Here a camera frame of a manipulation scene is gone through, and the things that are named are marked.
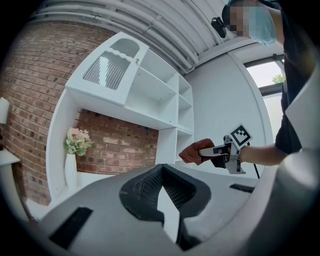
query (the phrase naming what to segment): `tree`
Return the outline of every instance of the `tree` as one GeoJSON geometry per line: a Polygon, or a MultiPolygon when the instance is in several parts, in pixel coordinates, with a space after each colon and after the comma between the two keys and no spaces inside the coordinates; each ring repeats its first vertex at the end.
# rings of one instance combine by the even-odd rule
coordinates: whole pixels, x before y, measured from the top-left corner
{"type": "Polygon", "coordinates": [[[274,76],[274,77],[272,78],[272,81],[273,81],[275,84],[283,83],[285,80],[286,80],[286,75],[285,75],[284,73],[277,74],[276,76],[274,76]]]}

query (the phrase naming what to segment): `cable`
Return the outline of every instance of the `cable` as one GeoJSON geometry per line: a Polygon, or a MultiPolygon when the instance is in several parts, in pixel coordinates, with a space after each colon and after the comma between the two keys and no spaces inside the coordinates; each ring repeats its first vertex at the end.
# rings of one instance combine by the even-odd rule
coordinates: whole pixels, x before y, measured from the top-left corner
{"type": "Polygon", "coordinates": [[[258,168],[257,168],[256,164],[254,163],[253,166],[254,166],[254,169],[255,169],[256,176],[258,177],[258,179],[260,179],[260,175],[259,175],[258,168]]]}

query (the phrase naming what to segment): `window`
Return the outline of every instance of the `window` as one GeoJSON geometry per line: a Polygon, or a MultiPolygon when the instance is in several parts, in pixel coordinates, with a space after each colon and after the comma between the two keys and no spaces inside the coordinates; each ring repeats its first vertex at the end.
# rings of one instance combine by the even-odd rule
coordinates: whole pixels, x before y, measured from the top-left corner
{"type": "Polygon", "coordinates": [[[283,116],[281,91],[282,85],[286,80],[283,65],[284,59],[283,56],[281,58],[273,56],[265,58],[264,61],[264,63],[261,60],[252,61],[245,64],[245,66],[263,96],[271,122],[273,141],[275,142],[283,116]]]}

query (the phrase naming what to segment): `person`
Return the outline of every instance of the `person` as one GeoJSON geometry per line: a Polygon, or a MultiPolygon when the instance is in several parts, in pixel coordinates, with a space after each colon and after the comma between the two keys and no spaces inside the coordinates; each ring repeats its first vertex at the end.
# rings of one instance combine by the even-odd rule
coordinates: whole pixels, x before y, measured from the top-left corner
{"type": "MultiPolygon", "coordinates": [[[[244,146],[239,153],[242,163],[274,166],[289,154],[298,152],[301,143],[285,111],[307,82],[315,66],[304,35],[281,9],[266,0],[230,0],[222,10],[222,20],[227,29],[241,37],[248,37],[265,46],[277,43],[284,50],[286,81],[282,87],[281,107],[283,117],[274,144],[244,146]]],[[[214,147],[211,139],[203,139],[184,149],[179,156],[185,163],[202,164],[213,159],[201,157],[201,149],[214,147]]]]}

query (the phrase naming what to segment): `black shirt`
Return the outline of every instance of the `black shirt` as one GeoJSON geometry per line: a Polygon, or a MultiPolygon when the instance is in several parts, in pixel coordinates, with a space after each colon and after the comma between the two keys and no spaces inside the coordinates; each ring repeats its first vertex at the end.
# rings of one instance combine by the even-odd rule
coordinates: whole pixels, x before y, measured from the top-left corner
{"type": "Polygon", "coordinates": [[[296,98],[300,90],[306,84],[308,75],[303,74],[302,55],[307,50],[294,25],[284,13],[282,13],[283,35],[284,35],[284,71],[286,82],[282,87],[281,107],[283,112],[281,128],[275,139],[275,146],[287,154],[298,152],[301,149],[301,143],[298,136],[288,120],[285,111],[296,98]]]}

